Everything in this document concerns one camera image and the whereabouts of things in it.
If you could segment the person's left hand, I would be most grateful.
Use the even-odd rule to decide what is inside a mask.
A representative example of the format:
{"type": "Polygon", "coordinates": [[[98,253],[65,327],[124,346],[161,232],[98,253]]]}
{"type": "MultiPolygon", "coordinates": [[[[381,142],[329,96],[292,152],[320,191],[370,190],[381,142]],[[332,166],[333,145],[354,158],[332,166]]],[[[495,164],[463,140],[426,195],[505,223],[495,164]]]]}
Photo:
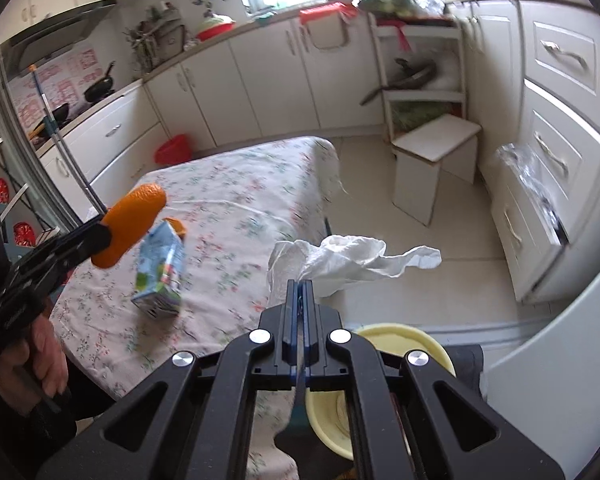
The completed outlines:
{"type": "Polygon", "coordinates": [[[68,384],[67,360],[47,313],[31,324],[29,335],[7,347],[0,355],[0,396],[20,415],[27,415],[42,401],[42,396],[17,375],[30,363],[41,390],[53,398],[63,394],[68,384]]]}

